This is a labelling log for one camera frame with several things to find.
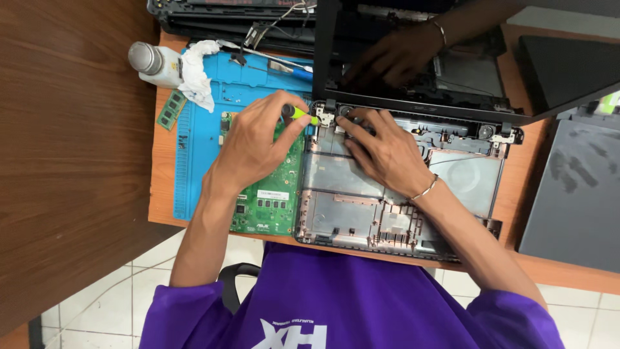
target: blue silicone repair mat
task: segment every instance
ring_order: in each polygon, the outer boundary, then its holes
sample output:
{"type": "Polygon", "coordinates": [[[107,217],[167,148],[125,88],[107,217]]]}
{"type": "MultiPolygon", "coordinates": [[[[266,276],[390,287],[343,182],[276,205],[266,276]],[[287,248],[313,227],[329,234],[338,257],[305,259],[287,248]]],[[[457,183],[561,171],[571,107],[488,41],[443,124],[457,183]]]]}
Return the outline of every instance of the blue silicone repair mat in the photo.
{"type": "MultiPolygon", "coordinates": [[[[270,70],[267,58],[244,56],[245,66],[228,62],[230,53],[205,56],[205,73],[211,78],[211,94],[215,101],[213,113],[187,102],[177,120],[177,157],[174,175],[174,212],[178,219],[190,220],[202,186],[202,177],[219,153],[219,127],[222,112],[239,112],[257,98],[278,89],[301,96],[310,102],[312,83],[270,70]]],[[[311,60],[285,59],[312,65],[311,60]]]]}

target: bracelet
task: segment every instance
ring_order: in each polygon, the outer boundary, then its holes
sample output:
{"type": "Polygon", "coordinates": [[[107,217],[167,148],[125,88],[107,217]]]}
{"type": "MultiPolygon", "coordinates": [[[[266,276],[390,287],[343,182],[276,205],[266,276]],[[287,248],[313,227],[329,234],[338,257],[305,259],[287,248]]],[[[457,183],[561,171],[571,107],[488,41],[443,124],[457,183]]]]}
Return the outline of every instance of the bracelet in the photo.
{"type": "Polygon", "coordinates": [[[446,46],[448,46],[448,41],[446,40],[446,33],[443,31],[443,27],[434,20],[432,20],[431,22],[433,22],[433,24],[435,24],[441,31],[441,37],[443,37],[443,48],[446,48],[446,46]]]}
{"type": "Polygon", "coordinates": [[[416,196],[414,196],[414,197],[410,198],[409,200],[414,201],[414,200],[416,200],[417,198],[419,198],[420,196],[422,196],[422,195],[424,195],[424,194],[428,193],[431,189],[433,189],[433,187],[435,186],[435,184],[437,184],[437,180],[438,180],[438,179],[439,179],[439,175],[438,175],[438,174],[435,174],[435,180],[433,181],[433,184],[431,184],[431,185],[430,185],[430,187],[428,187],[428,189],[424,190],[424,191],[422,192],[422,194],[418,194],[418,195],[416,195],[416,196]]]}

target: brown wooden table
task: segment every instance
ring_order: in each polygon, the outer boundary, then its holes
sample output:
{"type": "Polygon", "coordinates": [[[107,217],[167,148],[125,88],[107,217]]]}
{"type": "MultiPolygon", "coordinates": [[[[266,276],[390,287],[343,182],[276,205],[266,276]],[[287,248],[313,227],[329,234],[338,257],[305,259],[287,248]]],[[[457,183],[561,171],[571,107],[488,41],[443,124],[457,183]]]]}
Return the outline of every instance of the brown wooden table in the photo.
{"type": "MultiPolygon", "coordinates": [[[[508,47],[506,54],[500,56],[498,59],[504,88],[507,96],[511,100],[512,106],[524,108],[526,114],[528,115],[531,115],[531,105],[513,56],[513,49],[520,35],[531,34],[618,42],[618,40],[594,37],[591,35],[522,27],[519,25],[503,24],[502,29],[504,31],[504,36],[508,47]]],[[[159,44],[168,46],[173,50],[180,52],[186,43],[186,37],[170,35],[162,32],[161,41],[159,44]]],[[[166,102],[169,95],[169,89],[157,89],[155,119],[157,118],[157,115],[159,115],[159,112],[161,111],[162,106],[166,102]]],[[[497,199],[495,201],[495,208],[493,212],[494,219],[503,221],[500,243],[511,255],[513,255],[521,267],[523,267],[527,274],[530,275],[530,277],[532,277],[532,279],[534,279],[537,283],[620,294],[620,274],[521,255],[515,251],[515,243],[523,234],[523,227],[518,223],[522,223],[523,220],[523,214],[521,214],[519,210],[525,197],[526,183],[532,172],[538,149],[546,137],[546,130],[549,124],[550,120],[544,120],[524,126],[523,130],[525,131],[525,141],[522,145],[514,145],[510,148],[510,154],[505,162],[502,180],[497,193],[497,199]]],[[[187,221],[175,219],[172,216],[176,134],[176,126],[171,132],[166,131],[159,125],[156,125],[155,127],[149,220],[152,222],[186,227],[188,224],[187,221]]],[[[231,233],[267,241],[300,245],[293,239],[293,237],[264,234],[242,234],[235,232],[231,233]]],[[[418,258],[383,255],[379,253],[361,252],[340,248],[310,245],[303,246],[308,248],[318,248],[321,250],[330,250],[338,253],[346,253],[349,255],[363,256],[367,258],[393,261],[396,263],[429,266],[449,270],[463,270],[463,267],[456,263],[442,263],[418,258]]]]}

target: metal bottle cap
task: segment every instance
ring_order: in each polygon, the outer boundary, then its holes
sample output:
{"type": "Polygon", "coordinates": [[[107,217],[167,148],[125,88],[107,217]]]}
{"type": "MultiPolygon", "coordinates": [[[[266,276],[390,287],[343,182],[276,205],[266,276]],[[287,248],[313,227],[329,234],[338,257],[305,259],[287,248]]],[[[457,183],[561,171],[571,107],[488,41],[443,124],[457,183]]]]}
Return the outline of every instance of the metal bottle cap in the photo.
{"type": "Polygon", "coordinates": [[[157,74],[163,67],[164,57],[153,45],[146,42],[134,42],[129,48],[129,63],[131,66],[144,74],[157,74]]]}

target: white tile floor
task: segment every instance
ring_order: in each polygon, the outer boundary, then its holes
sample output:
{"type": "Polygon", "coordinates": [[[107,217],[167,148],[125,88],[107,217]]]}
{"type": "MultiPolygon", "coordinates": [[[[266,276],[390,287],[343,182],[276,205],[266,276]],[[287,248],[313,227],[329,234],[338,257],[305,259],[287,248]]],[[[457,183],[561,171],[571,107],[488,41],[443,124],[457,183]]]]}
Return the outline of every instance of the white tile floor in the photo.
{"type": "MultiPolygon", "coordinates": [[[[43,340],[48,343],[59,328],[111,285],[127,278],[101,297],[91,308],[72,321],[51,349],[119,348],[137,349],[155,287],[167,284],[173,261],[156,269],[131,276],[172,258],[185,231],[137,257],[106,277],[65,299],[42,314],[43,340]]],[[[224,266],[246,262],[260,266],[261,240],[230,235],[224,266]]],[[[480,289],[465,273],[436,270],[435,279],[466,307],[480,289]]],[[[237,277],[239,298],[245,298],[256,279],[237,277]]],[[[549,313],[556,320],[567,349],[620,348],[620,296],[578,289],[538,285],[549,304],[549,313]]]]}

